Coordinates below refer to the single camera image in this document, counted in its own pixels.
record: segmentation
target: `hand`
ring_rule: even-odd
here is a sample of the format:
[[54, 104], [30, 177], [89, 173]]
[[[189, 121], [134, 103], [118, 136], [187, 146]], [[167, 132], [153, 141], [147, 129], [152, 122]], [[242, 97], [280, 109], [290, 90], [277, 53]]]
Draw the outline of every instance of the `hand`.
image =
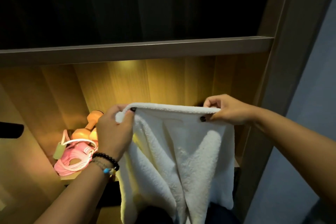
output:
[[232, 125], [240, 125], [252, 122], [258, 107], [243, 103], [227, 94], [208, 97], [204, 107], [217, 107], [221, 110], [214, 113], [210, 120], [223, 120]]
[[128, 110], [121, 123], [116, 122], [116, 113], [126, 105], [114, 105], [101, 116], [96, 125], [99, 152], [119, 161], [133, 137], [134, 112]]

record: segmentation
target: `person's leg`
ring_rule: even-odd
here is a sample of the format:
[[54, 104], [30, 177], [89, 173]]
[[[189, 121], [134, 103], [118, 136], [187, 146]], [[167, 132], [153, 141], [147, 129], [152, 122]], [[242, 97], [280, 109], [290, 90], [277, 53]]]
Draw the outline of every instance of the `person's leg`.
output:
[[166, 213], [165, 210], [149, 206], [139, 213], [135, 224], [173, 224], [172, 218]]
[[205, 224], [240, 224], [237, 217], [223, 206], [210, 203]]

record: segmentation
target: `towel fold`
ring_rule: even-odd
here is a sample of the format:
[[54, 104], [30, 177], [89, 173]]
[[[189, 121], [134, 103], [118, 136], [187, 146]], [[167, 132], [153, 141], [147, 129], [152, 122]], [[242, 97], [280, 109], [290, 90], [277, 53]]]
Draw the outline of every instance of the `towel fold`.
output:
[[175, 223], [204, 223], [210, 202], [232, 209], [234, 129], [221, 122], [201, 122], [220, 109], [132, 103], [137, 107], [133, 141], [120, 160], [117, 177], [121, 218], [132, 224], [151, 205]]

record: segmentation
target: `white towel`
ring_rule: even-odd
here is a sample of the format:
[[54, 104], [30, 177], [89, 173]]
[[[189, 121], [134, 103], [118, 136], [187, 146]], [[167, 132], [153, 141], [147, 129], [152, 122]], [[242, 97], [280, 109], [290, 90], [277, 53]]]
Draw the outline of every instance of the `white towel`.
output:
[[220, 109], [132, 103], [134, 137], [120, 160], [121, 219], [133, 224], [146, 206], [164, 209], [175, 223], [204, 223], [209, 202], [232, 209], [234, 129], [201, 122]]

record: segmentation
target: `gray wall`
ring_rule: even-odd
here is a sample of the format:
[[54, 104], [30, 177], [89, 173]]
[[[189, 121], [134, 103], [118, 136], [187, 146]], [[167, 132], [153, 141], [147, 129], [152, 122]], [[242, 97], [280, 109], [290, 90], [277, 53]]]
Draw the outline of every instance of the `gray wall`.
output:
[[[336, 140], [336, 0], [327, 11], [287, 118]], [[273, 148], [244, 223], [302, 223], [318, 199]]]

